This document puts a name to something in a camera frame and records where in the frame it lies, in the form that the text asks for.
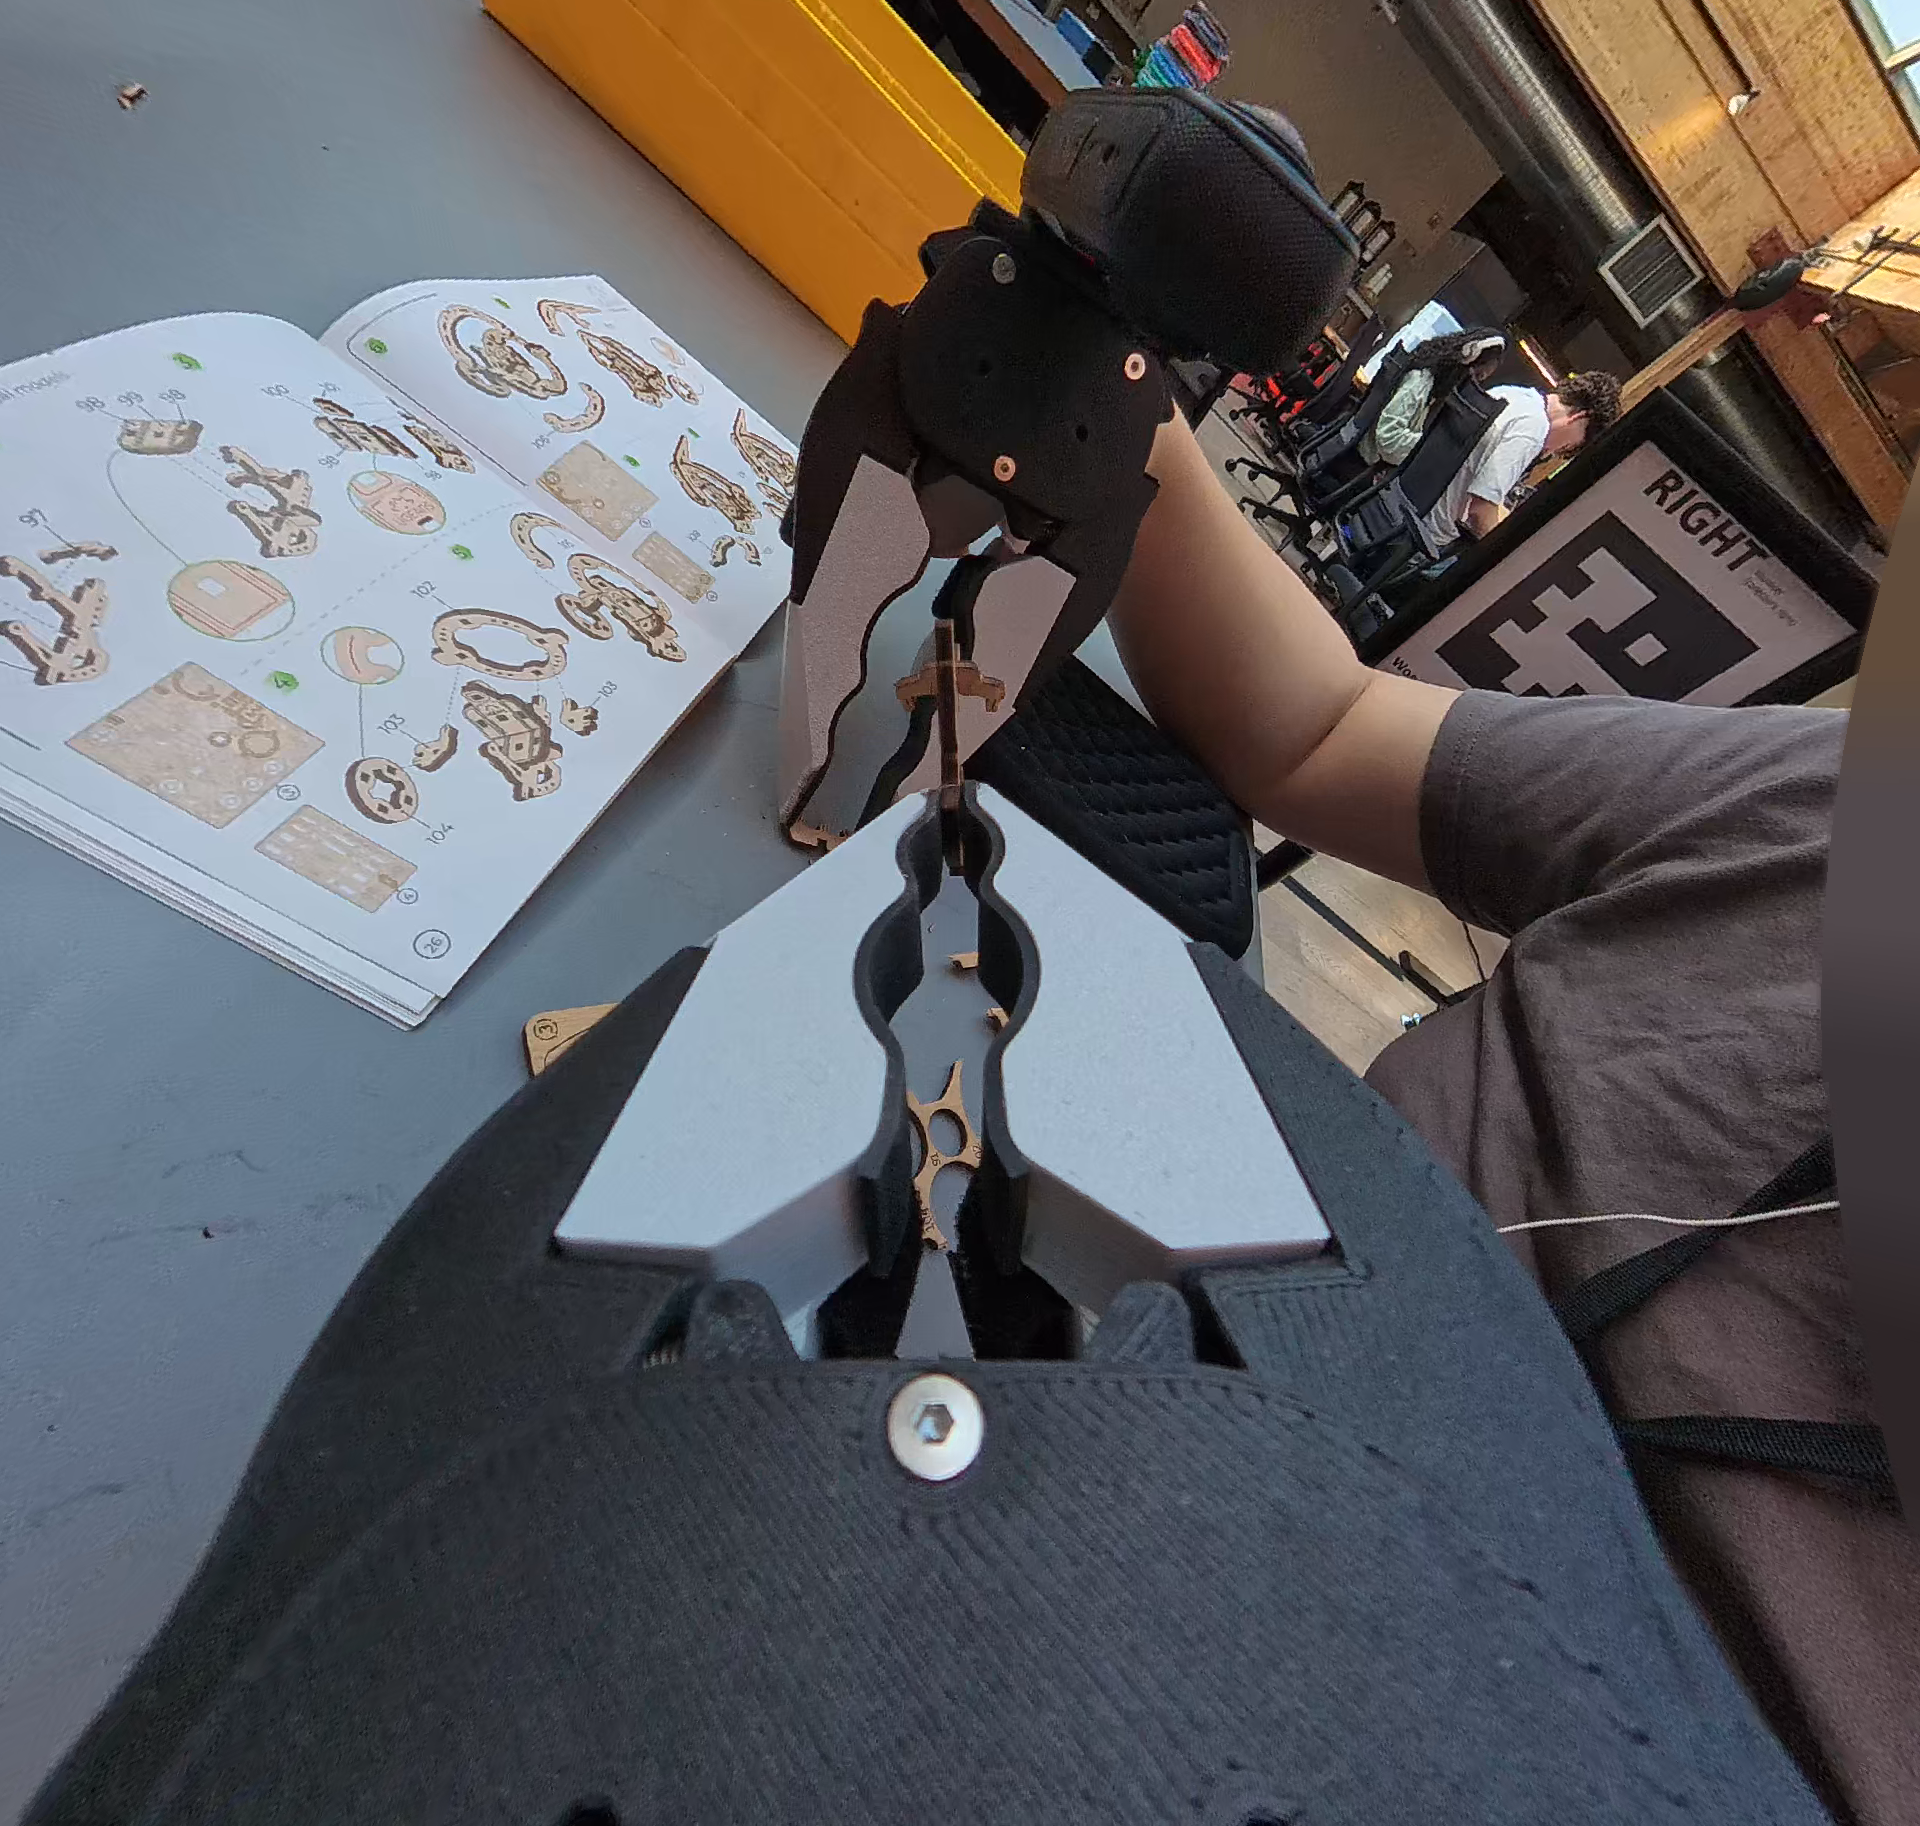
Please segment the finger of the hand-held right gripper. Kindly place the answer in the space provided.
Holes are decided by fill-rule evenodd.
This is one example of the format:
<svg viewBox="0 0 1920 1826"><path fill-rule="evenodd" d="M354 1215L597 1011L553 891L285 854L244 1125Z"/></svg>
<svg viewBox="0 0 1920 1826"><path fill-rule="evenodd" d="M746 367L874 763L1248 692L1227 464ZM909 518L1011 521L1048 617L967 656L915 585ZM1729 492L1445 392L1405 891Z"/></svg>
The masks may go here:
<svg viewBox="0 0 1920 1826"><path fill-rule="evenodd" d="M894 470L860 456L805 594L784 613L779 823L808 852L831 852L889 805L930 740L930 699L898 695L894 747L870 733L839 755L841 725L873 695L873 642L888 609L930 560L962 551L962 482L949 462Z"/></svg>
<svg viewBox="0 0 1920 1826"><path fill-rule="evenodd" d="M1076 578L1030 551L993 547L969 562L956 597L956 742L962 766L1014 716Z"/></svg>

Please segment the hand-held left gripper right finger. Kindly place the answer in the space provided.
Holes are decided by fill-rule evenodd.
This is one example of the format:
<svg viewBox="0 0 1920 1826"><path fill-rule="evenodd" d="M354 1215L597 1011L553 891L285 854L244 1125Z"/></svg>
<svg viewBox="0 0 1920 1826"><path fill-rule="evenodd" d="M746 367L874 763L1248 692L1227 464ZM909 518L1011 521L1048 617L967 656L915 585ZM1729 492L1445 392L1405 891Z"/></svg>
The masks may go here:
<svg viewBox="0 0 1920 1826"><path fill-rule="evenodd" d="M1135 1284L1334 1265L1222 999L1267 994L997 789L967 793L980 977L1006 1011L962 1201L975 1359L1071 1359Z"/></svg>

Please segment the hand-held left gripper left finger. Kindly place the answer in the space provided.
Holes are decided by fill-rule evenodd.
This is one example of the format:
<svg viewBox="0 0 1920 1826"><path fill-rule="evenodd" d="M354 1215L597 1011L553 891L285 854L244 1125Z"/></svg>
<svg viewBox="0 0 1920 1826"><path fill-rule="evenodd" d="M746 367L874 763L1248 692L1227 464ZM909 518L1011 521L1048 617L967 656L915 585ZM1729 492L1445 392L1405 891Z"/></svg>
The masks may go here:
<svg viewBox="0 0 1920 1826"><path fill-rule="evenodd" d="M933 794L723 927L556 1227L568 1256L746 1282L805 1359L921 1240L894 1016L924 974Z"/></svg>

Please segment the thin wooden disc part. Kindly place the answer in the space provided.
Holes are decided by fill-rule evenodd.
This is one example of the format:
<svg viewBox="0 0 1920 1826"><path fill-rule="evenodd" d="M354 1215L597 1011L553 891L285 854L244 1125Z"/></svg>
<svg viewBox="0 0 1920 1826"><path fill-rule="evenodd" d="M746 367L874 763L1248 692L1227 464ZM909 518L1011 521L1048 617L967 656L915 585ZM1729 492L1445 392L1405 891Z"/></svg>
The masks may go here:
<svg viewBox="0 0 1920 1826"><path fill-rule="evenodd" d="M934 725L940 733L940 818L944 854L949 873L962 873L967 843L962 831L965 768L958 749L958 648L955 622L941 616L933 623Z"/></svg>

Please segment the wooden parts sheet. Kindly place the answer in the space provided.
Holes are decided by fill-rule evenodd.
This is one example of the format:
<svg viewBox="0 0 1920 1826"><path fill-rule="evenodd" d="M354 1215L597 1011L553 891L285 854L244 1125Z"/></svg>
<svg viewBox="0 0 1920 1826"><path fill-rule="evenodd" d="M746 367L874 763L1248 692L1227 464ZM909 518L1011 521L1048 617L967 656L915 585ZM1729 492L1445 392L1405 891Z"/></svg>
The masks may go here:
<svg viewBox="0 0 1920 1826"><path fill-rule="evenodd" d="M521 1034L528 1073L540 1077L568 1048L606 1021L616 1008L617 1003L581 1003L550 1008L528 1018Z"/></svg>

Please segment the loose wooden cut-out piece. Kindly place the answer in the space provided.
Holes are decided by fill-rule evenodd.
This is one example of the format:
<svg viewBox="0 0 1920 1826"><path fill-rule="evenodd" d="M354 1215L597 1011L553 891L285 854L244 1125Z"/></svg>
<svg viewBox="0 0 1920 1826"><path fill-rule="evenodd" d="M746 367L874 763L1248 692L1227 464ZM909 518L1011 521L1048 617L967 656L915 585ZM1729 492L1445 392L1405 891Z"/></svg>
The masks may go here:
<svg viewBox="0 0 1920 1826"><path fill-rule="evenodd" d="M915 1196L918 1236L926 1253L945 1253L951 1247L949 1224L956 1213L944 1213L940 1180L958 1172L965 1193L973 1172L982 1166L984 1143L973 1122L967 1095L967 1060L955 1060L936 1092L903 1090L912 1134L912 1190Z"/></svg>

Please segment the black mesh wrist rest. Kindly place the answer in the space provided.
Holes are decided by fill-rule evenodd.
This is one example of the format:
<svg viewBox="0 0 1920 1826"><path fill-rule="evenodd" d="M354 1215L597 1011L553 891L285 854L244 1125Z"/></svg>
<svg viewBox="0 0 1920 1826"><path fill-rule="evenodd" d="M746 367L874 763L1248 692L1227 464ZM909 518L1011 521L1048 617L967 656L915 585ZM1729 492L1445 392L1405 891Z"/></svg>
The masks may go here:
<svg viewBox="0 0 1920 1826"><path fill-rule="evenodd" d="M1191 941L1242 959L1258 929L1251 828L1188 749L1071 658L967 763Z"/></svg>

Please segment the row of black office chairs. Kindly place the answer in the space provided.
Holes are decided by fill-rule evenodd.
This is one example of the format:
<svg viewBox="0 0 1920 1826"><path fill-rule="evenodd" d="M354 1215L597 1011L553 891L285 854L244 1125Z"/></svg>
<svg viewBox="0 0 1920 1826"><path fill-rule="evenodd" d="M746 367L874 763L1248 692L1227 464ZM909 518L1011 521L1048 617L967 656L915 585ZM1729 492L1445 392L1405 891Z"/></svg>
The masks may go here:
<svg viewBox="0 0 1920 1826"><path fill-rule="evenodd" d="M1362 445L1409 364L1405 353L1395 349L1381 357L1357 407L1301 445L1290 470L1244 459L1231 462L1290 482L1294 513L1250 498L1242 499L1242 510L1285 528L1286 540L1308 553L1305 578L1315 594L1341 626L1364 636L1390 619L1382 591L1428 551L1419 521L1500 416L1489 382L1461 384L1428 416L1425 432L1401 468L1370 464Z"/></svg>

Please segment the stack of colourful cloths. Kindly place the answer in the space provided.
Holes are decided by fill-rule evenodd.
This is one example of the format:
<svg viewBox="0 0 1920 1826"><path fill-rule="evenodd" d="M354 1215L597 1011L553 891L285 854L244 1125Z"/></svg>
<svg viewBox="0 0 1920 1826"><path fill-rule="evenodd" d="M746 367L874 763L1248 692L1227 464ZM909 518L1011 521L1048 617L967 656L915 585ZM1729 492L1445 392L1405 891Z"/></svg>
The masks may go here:
<svg viewBox="0 0 1920 1826"><path fill-rule="evenodd" d="M1202 0L1139 57L1135 86L1207 91L1231 65L1231 38Z"/></svg>

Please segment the yellow plastic bin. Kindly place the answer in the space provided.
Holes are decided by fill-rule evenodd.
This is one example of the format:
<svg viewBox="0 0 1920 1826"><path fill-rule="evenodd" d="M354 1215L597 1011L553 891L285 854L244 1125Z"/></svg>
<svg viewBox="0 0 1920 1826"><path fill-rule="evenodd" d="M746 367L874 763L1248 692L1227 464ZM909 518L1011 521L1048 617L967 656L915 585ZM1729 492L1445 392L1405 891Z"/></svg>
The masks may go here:
<svg viewBox="0 0 1920 1826"><path fill-rule="evenodd" d="M1022 149L883 0L483 0L637 152L851 340Z"/></svg>

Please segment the person's grey shirt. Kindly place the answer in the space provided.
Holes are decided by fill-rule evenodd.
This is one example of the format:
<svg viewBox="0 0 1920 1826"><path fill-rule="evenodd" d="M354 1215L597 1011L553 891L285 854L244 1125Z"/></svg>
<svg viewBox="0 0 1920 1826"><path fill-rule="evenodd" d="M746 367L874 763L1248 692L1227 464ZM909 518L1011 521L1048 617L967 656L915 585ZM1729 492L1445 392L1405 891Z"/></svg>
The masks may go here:
<svg viewBox="0 0 1920 1826"><path fill-rule="evenodd" d="M1466 692L1429 890L1510 944L1370 1083L1504 1227L1734 1215L1829 1131L1848 714ZM1863 1486L1632 1458L1667 1555L1840 1822L1916 1822L1916 1534Z"/></svg>

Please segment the open assembly instruction booklet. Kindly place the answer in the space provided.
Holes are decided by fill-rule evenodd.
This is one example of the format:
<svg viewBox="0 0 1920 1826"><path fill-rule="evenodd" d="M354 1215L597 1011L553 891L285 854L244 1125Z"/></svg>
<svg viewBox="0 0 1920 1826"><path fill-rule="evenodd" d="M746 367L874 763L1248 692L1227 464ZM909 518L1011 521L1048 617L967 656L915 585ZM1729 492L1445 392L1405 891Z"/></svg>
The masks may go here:
<svg viewBox="0 0 1920 1826"><path fill-rule="evenodd" d="M600 276L5 364L5 816L421 1024L779 616L795 468Z"/></svg>

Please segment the framed black-white marker sign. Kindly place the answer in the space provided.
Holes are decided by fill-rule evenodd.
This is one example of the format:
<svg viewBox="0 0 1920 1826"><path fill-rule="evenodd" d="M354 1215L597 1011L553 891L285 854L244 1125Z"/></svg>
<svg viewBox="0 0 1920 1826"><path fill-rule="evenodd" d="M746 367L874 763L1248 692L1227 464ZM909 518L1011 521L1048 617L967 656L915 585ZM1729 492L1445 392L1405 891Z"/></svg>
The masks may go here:
<svg viewBox="0 0 1920 1826"><path fill-rule="evenodd" d="M1515 697L1802 704L1861 668L1878 583L1669 392L1442 574L1360 602L1366 665Z"/></svg>

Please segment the white vent grille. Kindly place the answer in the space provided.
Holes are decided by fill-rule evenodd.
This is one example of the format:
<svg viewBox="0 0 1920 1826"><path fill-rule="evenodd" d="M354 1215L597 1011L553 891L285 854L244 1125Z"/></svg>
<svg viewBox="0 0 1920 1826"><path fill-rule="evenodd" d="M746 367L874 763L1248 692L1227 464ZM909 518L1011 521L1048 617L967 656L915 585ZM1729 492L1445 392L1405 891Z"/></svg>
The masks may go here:
<svg viewBox="0 0 1920 1826"><path fill-rule="evenodd" d="M1681 333L1712 299L1712 272L1686 236L1657 209L1596 260L1593 302L1607 322L1638 333Z"/></svg>

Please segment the grey ventilation duct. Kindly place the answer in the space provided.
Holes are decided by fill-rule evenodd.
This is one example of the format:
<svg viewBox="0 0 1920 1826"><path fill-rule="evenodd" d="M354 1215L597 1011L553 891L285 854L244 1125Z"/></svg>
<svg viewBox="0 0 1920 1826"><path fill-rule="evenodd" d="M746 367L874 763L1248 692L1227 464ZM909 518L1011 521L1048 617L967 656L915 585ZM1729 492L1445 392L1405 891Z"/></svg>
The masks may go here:
<svg viewBox="0 0 1920 1826"><path fill-rule="evenodd" d="M1700 318L1693 292L1651 326L1599 276L1599 265L1664 214L1651 182L1578 79L1529 0L1375 0L1540 214L1573 268L1576 288L1634 368L1657 359Z"/></svg>

